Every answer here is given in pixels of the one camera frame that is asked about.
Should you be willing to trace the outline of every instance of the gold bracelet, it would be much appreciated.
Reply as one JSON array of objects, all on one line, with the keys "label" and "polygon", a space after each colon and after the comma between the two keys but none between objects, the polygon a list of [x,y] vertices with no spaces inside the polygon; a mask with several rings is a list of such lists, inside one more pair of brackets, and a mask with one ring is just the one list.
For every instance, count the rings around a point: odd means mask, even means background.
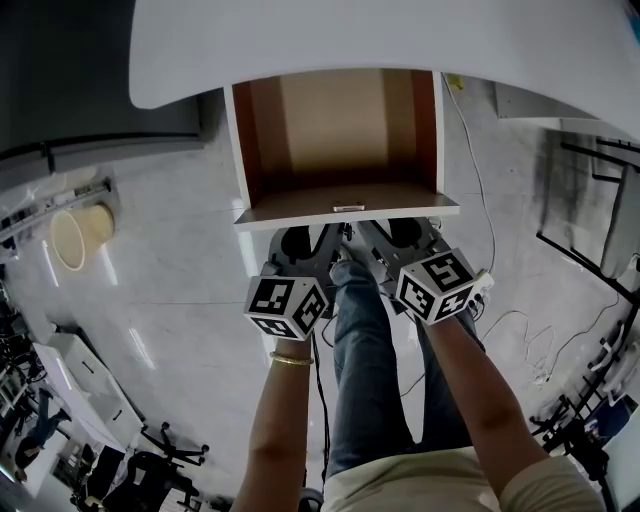
[{"label": "gold bracelet", "polygon": [[291,357],[281,356],[280,354],[276,354],[275,352],[271,352],[269,357],[274,361],[278,361],[279,363],[284,364],[292,364],[294,366],[311,366],[314,363],[312,357],[309,359],[293,359]]}]

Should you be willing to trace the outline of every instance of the white tabletop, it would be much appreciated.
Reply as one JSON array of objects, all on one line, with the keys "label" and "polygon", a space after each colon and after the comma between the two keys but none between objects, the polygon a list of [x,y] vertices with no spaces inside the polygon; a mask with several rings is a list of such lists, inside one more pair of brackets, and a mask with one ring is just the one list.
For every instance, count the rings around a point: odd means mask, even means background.
[{"label": "white tabletop", "polygon": [[155,108],[303,70],[456,72],[640,138],[640,45],[619,0],[138,0],[130,93]]}]

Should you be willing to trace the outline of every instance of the white cable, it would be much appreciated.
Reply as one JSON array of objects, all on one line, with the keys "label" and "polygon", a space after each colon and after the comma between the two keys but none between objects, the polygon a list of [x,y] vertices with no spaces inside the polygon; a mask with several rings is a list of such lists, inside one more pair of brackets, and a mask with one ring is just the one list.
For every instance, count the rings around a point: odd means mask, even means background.
[{"label": "white cable", "polygon": [[553,369],[556,367],[556,363],[558,362],[558,357],[560,356],[560,352],[562,352],[565,348],[567,348],[567,345],[569,345],[569,343],[571,343],[571,341],[573,341],[575,338],[577,338],[578,336],[582,336],[583,334],[587,334],[589,331],[591,331],[591,329],[593,329],[598,323],[598,320],[600,320],[600,317],[602,316],[602,314],[607,309],[611,309],[612,307],[617,306],[619,302],[620,302],[620,294],[616,292],[616,301],[613,304],[609,304],[608,306],[603,307],[600,310],[600,313],[598,313],[598,316],[596,317],[596,319],[593,321],[593,323],[588,329],[574,334],[573,336],[571,336],[571,338],[569,338],[567,341],[564,342],[564,344],[558,349],[555,357],[553,358],[553,364],[551,365],[551,368],[549,368],[549,371],[547,372],[548,374],[547,381],[551,379],[551,375],[553,374]]},{"label": "white cable", "polygon": [[493,229],[493,222],[491,222],[491,216],[489,215],[489,209],[487,208],[487,200],[484,196],[484,183],[482,182],[482,175],[480,174],[480,169],[478,168],[478,161],[476,160],[476,155],[473,152],[473,146],[471,145],[471,136],[469,135],[469,127],[467,126],[467,122],[464,120],[464,116],[462,115],[462,110],[458,106],[456,99],[453,97],[453,92],[451,92],[451,87],[449,87],[449,82],[447,82],[447,77],[445,74],[442,74],[442,80],[444,80],[444,85],[447,87],[447,91],[449,91],[449,96],[451,97],[451,101],[453,101],[453,106],[456,107],[458,111],[458,115],[460,116],[460,120],[462,121],[462,126],[464,126],[464,133],[467,136],[467,143],[469,144],[469,152],[471,153],[471,160],[473,160],[473,166],[476,169],[476,174],[478,175],[478,183],[480,183],[480,196],[482,197],[482,206],[484,206],[484,213],[487,215],[487,220],[489,221],[489,227],[491,228],[491,239],[493,241],[493,256],[491,257],[491,266],[489,267],[489,274],[493,272],[496,264],[497,252],[498,252],[498,244],[496,243],[496,233]]},{"label": "white cable", "polygon": [[[551,350],[551,347],[553,346],[553,342],[556,339],[556,330],[552,325],[548,325],[547,327],[545,327],[544,329],[542,329],[540,332],[538,332],[538,334],[536,334],[533,338],[527,340],[527,334],[529,334],[529,315],[527,315],[526,313],[518,310],[518,309],[511,309],[505,313],[503,313],[494,323],[491,327],[489,327],[489,329],[487,330],[487,332],[485,333],[485,335],[480,339],[480,341],[484,341],[484,339],[489,335],[489,333],[493,330],[493,328],[498,325],[502,319],[506,318],[509,315],[512,314],[518,314],[518,315],[522,315],[525,317],[525,319],[527,320],[527,325],[525,327],[524,330],[524,338],[522,339],[522,343],[525,347],[525,356],[524,356],[524,362],[525,364],[531,368],[531,370],[533,370],[534,374],[533,374],[533,381],[537,382],[539,381],[541,378],[547,378],[547,372],[544,370],[544,365],[546,363],[547,357],[549,356],[549,351]],[[540,359],[538,359],[535,363],[530,363],[529,362],[529,349],[531,347],[531,344],[538,339],[544,332],[548,331],[549,329],[551,329],[551,332],[553,333],[553,336],[551,338],[551,341],[549,342],[549,348],[547,349],[547,353],[542,356]]]}]

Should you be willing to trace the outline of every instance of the beige shirt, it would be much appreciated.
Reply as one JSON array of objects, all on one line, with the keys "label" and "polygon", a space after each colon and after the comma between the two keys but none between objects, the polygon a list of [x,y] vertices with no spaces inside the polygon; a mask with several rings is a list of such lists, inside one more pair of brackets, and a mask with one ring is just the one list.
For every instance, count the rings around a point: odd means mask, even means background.
[{"label": "beige shirt", "polygon": [[322,512],[590,512],[600,497],[566,457],[516,475],[498,500],[473,448],[398,455],[338,473],[325,486]]}]

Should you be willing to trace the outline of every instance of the open drawer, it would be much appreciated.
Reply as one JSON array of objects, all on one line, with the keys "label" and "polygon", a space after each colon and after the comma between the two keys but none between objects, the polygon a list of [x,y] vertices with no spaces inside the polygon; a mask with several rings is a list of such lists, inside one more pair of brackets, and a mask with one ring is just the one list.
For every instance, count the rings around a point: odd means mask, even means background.
[{"label": "open drawer", "polygon": [[440,73],[347,69],[225,88],[239,231],[454,215]]}]

